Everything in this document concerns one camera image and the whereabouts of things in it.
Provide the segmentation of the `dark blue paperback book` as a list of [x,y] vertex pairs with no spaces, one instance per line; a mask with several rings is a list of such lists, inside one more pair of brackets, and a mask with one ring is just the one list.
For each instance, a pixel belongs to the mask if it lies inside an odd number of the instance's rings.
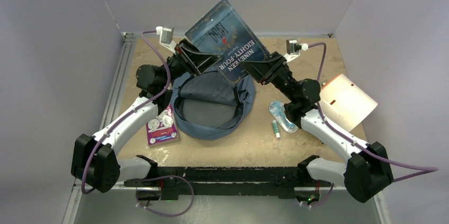
[[185,36],[200,52],[222,55],[214,67],[233,86],[248,75],[240,66],[242,61],[264,61],[271,56],[228,0],[217,3]]

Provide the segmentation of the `blue fabric backpack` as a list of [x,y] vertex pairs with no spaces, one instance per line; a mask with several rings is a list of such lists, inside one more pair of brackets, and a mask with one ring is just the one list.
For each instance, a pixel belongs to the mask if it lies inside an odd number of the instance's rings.
[[178,128],[188,136],[216,140],[233,133],[250,113],[256,96],[253,79],[231,84],[215,69],[174,80],[171,105]]

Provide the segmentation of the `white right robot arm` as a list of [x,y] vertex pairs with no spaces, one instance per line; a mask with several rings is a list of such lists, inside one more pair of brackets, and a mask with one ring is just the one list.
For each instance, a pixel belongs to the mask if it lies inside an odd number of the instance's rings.
[[387,151],[382,144],[370,144],[352,135],[323,114],[317,80],[296,80],[286,59],[278,53],[267,61],[245,60],[240,65],[255,81],[273,84],[290,100],[284,106],[288,121],[318,138],[342,159],[339,163],[311,156],[302,161],[297,171],[301,184],[321,180],[344,186],[356,201],[364,203],[393,183]]

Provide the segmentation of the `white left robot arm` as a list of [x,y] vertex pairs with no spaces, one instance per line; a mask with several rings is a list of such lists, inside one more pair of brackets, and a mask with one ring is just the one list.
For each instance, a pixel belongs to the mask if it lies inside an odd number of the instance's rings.
[[116,182],[127,180],[154,185],[158,179],[158,172],[152,168],[154,161],[142,156],[118,160],[118,153],[169,106],[173,93],[169,86],[175,79],[186,73],[200,76],[222,59],[220,54],[200,52],[186,39],[168,46],[173,54],[167,59],[153,45],[150,47],[163,64],[138,67],[136,86],[141,92],[135,101],[109,125],[91,136],[82,134],[75,141],[71,174],[81,181],[83,194],[93,190],[105,193]]

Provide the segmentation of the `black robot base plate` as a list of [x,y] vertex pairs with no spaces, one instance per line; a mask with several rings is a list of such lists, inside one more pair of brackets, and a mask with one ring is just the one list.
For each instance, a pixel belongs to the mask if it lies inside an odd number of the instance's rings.
[[295,199],[301,187],[314,192],[317,182],[301,167],[157,167],[149,177],[158,181],[127,180],[126,187],[161,189],[162,200],[176,200],[180,195],[276,196]]

